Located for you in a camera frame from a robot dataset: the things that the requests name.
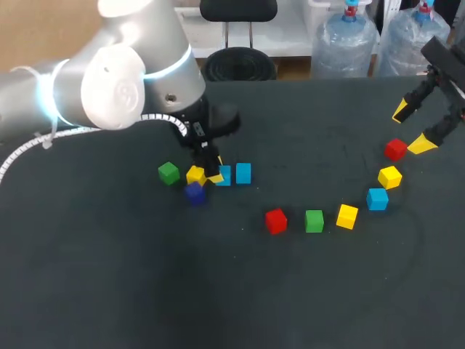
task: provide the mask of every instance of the block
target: block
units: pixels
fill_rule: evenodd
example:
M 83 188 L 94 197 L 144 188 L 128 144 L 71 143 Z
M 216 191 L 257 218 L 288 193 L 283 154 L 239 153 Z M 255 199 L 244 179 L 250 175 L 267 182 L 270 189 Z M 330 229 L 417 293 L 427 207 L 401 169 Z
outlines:
M 201 167 L 192 166 L 186 174 L 187 184 L 197 182 L 200 185 L 204 185 L 206 182 L 205 170 Z
M 379 171 L 378 181 L 386 190 L 398 187 L 401 180 L 402 175 L 394 166 L 386 167 Z
M 288 219 L 281 209 L 274 209 L 265 215 L 265 224 L 271 235 L 276 235 L 287 229 Z
M 357 213 L 357 207 L 341 205 L 336 225 L 352 230 L 354 228 L 355 220 L 357 219 Z
M 220 166 L 219 172 L 223 176 L 223 181 L 216 183 L 219 187 L 231 186 L 231 166 Z
M 193 206 L 201 205 L 206 201 L 205 189 L 199 182 L 186 185 L 184 193 Z
M 323 211 L 317 209 L 305 212 L 305 231 L 307 233 L 322 233 L 324 225 Z
M 392 140 L 387 143 L 384 155 L 392 161 L 399 161 L 407 153 L 407 145 L 402 140 Z
M 235 182 L 236 184 L 251 184 L 252 182 L 252 165 L 239 163 L 235 165 Z
M 370 211 L 384 211 L 387 208 L 389 197 L 386 189 L 372 188 L 366 196 L 366 203 Z
M 160 175 L 160 179 L 166 185 L 173 185 L 181 178 L 181 176 L 179 175 L 179 169 L 176 166 L 174 166 L 171 162 L 167 162 L 161 165 L 158 168 L 158 174 Z

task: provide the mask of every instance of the wall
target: wall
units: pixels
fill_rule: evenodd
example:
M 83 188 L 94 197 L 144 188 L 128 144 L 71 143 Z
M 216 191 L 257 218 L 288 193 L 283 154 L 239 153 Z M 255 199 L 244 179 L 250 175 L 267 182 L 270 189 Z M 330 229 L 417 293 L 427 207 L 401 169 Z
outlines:
M 68 57 L 97 31 L 97 0 L 0 0 L 0 71 Z

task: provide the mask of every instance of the blue cube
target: blue cube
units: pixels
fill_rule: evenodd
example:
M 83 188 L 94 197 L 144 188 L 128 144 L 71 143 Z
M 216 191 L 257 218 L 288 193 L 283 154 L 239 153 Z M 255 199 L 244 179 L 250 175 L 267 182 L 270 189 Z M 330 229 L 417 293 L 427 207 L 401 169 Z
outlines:
M 217 183 L 219 187 L 231 186 L 231 166 L 220 166 L 219 173 L 223 176 L 223 181 Z
M 366 203 L 370 211 L 384 211 L 387 208 L 389 197 L 384 188 L 372 188 L 368 191 Z
M 198 182 L 193 182 L 184 188 L 186 197 L 194 206 L 203 204 L 206 201 L 205 189 Z
M 236 184 L 252 183 L 252 165 L 239 163 L 235 165 L 235 182 Z

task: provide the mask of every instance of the cable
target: cable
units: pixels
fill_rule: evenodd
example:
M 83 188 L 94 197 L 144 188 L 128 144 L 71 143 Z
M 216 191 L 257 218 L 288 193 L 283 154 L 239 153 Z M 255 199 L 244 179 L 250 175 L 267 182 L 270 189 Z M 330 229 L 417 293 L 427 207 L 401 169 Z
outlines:
M 166 115 L 166 114 L 143 114 L 140 116 L 141 121 L 151 121 L 151 120 L 159 120 L 159 121 L 167 121 L 170 122 L 178 128 L 179 132 L 183 137 L 187 136 L 187 127 L 179 120 L 176 119 L 173 116 Z M 7 160 L 4 161 L 4 163 L 0 167 L 0 185 L 1 182 L 7 173 L 8 169 L 11 167 L 13 162 L 17 160 L 20 156 L 22 156 L 26 151 L 30 150 L 31 148 L 42 144 L 44 148 L 48 145 L 48 148 L 52 146 L 52 140 L 55 138 L 63 138 L 63 137 L 69 137 L 69 136 L 74 136 L 74 135 L 83 135 L 86 133 L 91 133 L 91 132 L 98 132 L 102 131 L 101 129 L 95 129 L 93 127 L 78 127 L 76 129 L 67 129 L 65 131 L 59 131 L 56 132 L 56 126 L 53 124 L 52 125 L 52 132 L 43 135 L 43 136 L 38 136 L 32 140 L 29 140 L 28 142 L 24 143 L 21 145 L 19 148 L 17 148 L 13 153 L 11 153 Z

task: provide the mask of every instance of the yellow cube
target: yellow cube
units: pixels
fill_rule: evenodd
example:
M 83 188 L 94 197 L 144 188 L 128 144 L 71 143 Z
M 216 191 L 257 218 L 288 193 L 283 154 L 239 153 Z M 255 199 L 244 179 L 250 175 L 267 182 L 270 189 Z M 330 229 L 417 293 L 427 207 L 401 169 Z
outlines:
M 378 181 L 386 190 L 398 187 L 401 180 L 402 175 L 394 166 L 386 167 L 379 171 Z
M 187 184 L 198 182 L 200 185 L 204 185 L 206 182 L 205 170 L 201 167 L 192 166 L 186 174 Z
M 341 205 L 336 225 L 352 230 L 354 228 L 355 220 L 357 219 L 357 213 L 357 207 Z

